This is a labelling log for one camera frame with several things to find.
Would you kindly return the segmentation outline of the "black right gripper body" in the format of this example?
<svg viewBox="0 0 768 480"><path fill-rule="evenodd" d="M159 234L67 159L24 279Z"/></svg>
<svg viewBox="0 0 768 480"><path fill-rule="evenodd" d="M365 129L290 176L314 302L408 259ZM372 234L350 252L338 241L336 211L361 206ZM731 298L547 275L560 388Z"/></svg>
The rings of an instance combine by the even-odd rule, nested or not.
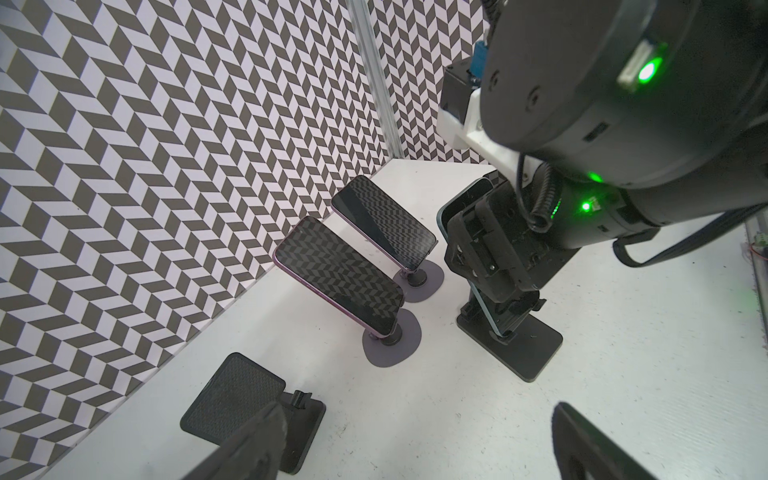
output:
<svg viewBox="0 0 768 480"><path fill-rule="evenodd" d="M445 262L492 302L510 302L516 328L544 300L540 290L577 253L549 244L517 214L508 182L454 216L448 223Z"/></svg>

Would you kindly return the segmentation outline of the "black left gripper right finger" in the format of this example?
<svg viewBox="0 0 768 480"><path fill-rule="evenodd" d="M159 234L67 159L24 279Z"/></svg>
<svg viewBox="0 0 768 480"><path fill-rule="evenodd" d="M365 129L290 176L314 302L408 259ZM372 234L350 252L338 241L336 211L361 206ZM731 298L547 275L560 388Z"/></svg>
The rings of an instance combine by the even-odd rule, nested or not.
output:
<svg viewBox="0 0 768 480"><path fill-rule="evenodd" d="M551 420L553 451L562 479L653 480L655 476L566 402Z"/></svg>

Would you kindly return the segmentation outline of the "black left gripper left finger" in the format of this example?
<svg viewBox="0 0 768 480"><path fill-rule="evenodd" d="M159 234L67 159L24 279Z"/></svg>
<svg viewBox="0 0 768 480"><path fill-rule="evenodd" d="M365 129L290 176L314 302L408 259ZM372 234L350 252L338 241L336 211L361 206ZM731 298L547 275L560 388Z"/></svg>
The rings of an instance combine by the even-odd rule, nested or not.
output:
<svg viewBox="0 0 768 480"><path fill-rule="evenodd" d="M270 402L183 479L276 479L287 432L282 406Z"/></svg>

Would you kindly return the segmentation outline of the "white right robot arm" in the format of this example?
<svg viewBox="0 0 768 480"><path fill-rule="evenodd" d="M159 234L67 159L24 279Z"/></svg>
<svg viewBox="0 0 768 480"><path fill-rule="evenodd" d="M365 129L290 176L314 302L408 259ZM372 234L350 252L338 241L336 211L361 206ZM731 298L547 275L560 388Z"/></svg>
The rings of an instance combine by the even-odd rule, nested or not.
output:
<svg viewBox="0 0 768 480"><path fill-rule="evenodd" d="M479 116L515 170L448 222L446 263L506 338L582 247L707 224L699 249L767 206L763 1L487 1Z"/></svg>

